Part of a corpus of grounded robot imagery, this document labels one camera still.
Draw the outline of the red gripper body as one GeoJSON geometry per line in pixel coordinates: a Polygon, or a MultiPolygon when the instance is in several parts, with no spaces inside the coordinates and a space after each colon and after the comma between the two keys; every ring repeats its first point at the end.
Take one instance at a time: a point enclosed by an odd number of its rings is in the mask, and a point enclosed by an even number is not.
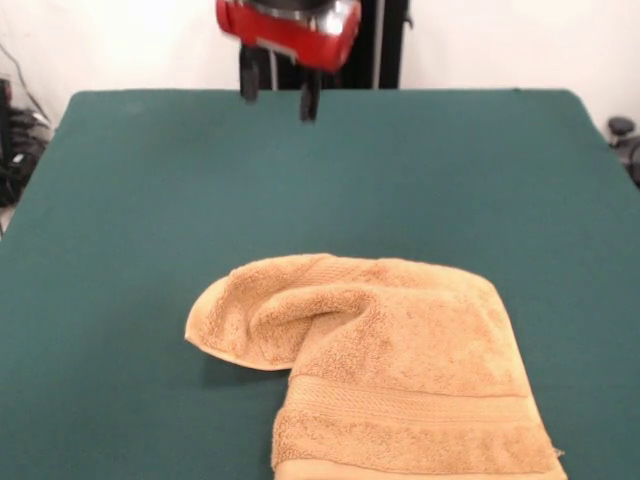
{"type": "Polygon", "coordinates": [[[217,1],[215,8],[220,29],[241,44],[273,50],[325,72],[345,64],[361,20],[358,1],[326,1],[307,12],[269,9],[255,1],[217,1]]]}

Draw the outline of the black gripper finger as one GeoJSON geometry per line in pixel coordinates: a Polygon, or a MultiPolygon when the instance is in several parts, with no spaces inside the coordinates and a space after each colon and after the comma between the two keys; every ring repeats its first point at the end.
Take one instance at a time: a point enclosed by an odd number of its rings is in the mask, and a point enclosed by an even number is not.
{"type": "Polygon", "coordinates": [[[317,118],[321,92],[321,72],[305,70],[301,85],[299,115],[302,122],[314,122],[317,118]]]}
{"type": "Polygon", "coordinates": [[[242,44],[239,53],[240,95],[246,103],[255,103],[260,91],[259,64],[256,50],[242,44]]]}

